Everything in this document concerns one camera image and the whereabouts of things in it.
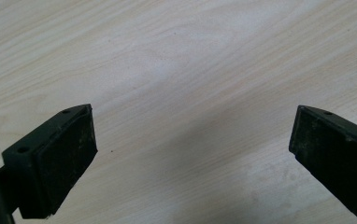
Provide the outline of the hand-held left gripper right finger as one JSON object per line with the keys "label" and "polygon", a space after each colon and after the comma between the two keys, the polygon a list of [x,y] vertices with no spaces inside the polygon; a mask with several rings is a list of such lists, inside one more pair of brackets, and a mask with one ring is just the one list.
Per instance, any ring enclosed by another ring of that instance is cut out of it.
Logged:
{"label": "hand-held left gripper right finger", "polygon": [[357,124],[316,107],[297,107],[289,151],[357,216]]}

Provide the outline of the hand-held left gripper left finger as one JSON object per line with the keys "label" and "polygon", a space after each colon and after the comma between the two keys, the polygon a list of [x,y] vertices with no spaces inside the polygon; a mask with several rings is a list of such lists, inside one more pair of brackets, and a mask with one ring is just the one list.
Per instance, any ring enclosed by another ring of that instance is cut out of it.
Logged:
{"label": "hand-held left gripper left finger", "polygon": [[96,153],[92,106],[57,113],[3,151],[7,210],[25,219],[56,214]]}

